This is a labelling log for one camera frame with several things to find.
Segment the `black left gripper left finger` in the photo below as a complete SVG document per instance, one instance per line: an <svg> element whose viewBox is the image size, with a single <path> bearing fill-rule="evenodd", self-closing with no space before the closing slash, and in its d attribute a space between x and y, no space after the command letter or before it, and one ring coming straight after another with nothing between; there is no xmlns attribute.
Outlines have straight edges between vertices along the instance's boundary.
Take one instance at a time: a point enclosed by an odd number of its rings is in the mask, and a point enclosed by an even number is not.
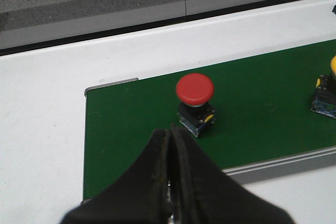
<svg viewBox="0 0 336 224"><path fill-rule="evenodd" d="M167 223L168 130L156 129L135 162L111 186L66 213L61 223Z"/></svg>

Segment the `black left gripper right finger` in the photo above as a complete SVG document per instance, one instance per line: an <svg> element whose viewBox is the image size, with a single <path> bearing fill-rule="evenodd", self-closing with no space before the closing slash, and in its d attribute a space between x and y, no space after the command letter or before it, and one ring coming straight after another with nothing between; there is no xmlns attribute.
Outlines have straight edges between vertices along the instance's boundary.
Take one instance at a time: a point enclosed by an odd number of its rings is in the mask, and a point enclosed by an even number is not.
<svg viewBox="0 0 336 224"><path fill-rule="evenodd" d="M293 223L291 216L235 182L189 132L172 125L170 182L177 223Z"/></svg>

